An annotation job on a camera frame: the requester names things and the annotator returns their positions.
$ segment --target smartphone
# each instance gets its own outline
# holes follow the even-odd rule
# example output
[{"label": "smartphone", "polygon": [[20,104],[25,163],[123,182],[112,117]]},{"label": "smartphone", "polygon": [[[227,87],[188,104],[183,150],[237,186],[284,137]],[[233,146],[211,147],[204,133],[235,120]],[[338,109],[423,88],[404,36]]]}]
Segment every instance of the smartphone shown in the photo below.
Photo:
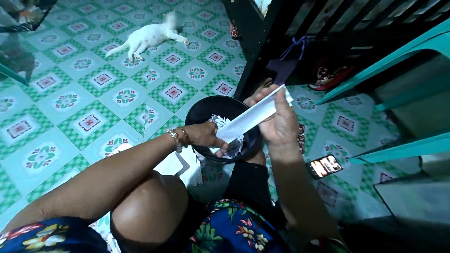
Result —
[{"label": "smartphone", "polygon": [[306,167],[314,179],[320,179],[344,169],[333,155],[327,155],[309,162]]}]

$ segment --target forearm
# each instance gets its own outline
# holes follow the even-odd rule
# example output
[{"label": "forearm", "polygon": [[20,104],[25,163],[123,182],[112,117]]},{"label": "forearm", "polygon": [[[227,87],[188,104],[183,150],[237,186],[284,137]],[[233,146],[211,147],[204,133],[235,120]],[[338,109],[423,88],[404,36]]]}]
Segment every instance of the forearm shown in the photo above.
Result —
[{"label": "forearm", "polygon": [[164,134],[102,159],[29,204],[5,231],[53,217],[97,219],[175,149],[172,137]]},{"label": "forearm", "polygon": [[310,236],[340,238],[336,222],[311,184],[298,144],[269,145],[269,153],[278,197],[289,224]]}]

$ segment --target woman's left hand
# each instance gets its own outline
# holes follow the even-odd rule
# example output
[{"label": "woman's left hand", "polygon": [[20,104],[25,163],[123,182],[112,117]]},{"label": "woman's left hand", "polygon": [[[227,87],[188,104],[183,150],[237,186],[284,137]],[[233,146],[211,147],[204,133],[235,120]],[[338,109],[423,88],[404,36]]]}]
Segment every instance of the woman's left hand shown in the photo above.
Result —
[{"label": "woman's left hand", "polygon": [[[207,121],[202,124],[185,126],[184,129],[189,136],[191,144],[197,146],[214,146],[226,151],[228,143],[216,137],[217,126],[214,122]],[[222,152],[217,152],[218,157],[222,157]]]}]

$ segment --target white paper strip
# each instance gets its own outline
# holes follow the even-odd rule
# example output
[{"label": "white paper strip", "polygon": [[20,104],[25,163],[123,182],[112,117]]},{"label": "white paper strip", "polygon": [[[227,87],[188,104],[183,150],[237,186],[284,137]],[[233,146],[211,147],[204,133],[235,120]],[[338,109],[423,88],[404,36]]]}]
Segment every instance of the white paper strip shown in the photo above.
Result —
[{"label": "white paper strip", "polygon": [[[237,116],[230,123],[217,130],[216,136],[226,141],[227,143],[230,143],[240,135],[246,133],[248,130],[252,129],[254,126],[270,117],[276,112],[274,95],[278,90],[282,88],[285,88],[284,84],[270,93],[267,97],[263,98],[256,105],[252,106],[250,109]],[[285,90],[286,100],[288,101],[289,105],[292,106],[291,102],[294,99],[291,97],[288,90]],[[219,151],[220,148],[210,148],[210,150],[211,152],[215,153]]]}]

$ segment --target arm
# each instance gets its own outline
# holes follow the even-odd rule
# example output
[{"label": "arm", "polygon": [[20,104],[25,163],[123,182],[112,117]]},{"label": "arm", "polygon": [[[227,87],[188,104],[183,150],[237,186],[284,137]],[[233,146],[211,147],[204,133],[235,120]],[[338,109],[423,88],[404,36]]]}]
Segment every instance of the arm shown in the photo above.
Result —
[{"label": "arm", "polygon": [[311,237],[340,239],[336,222],[306,172],[297,143],[297,117],[286,101],[284,90],[275,94],[275,106],[277,112],[271,120],[260,124],[260,130],[269,142],[278,197],[286,218],[291,226]]},{"label": "arm", "polygon": [[[217,127],[212,122],[185,129],[194,144],[227,147],[226,142],[216,138]],[[183,132],[180,129],[176,132],[180,142],[184,143]],[[111,211],[133,186],[175,150],[173,138],[164,134],[102,159],[26,206],[4,231],[56,217],[79,217],[86,221],[98,219]]]}]

